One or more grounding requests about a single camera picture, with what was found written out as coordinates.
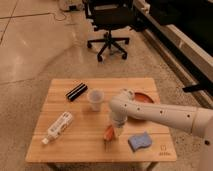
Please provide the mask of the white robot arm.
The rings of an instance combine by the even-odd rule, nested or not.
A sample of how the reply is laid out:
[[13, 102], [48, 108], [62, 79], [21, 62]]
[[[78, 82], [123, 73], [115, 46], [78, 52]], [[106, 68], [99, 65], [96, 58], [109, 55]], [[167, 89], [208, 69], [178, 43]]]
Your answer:
[[179, 129], [203, 139], [198, 171], [213, 171], [213, 109], [138, 102], [124, 89], [109, 101], [111, 122], [122, 127], [128, 117]]

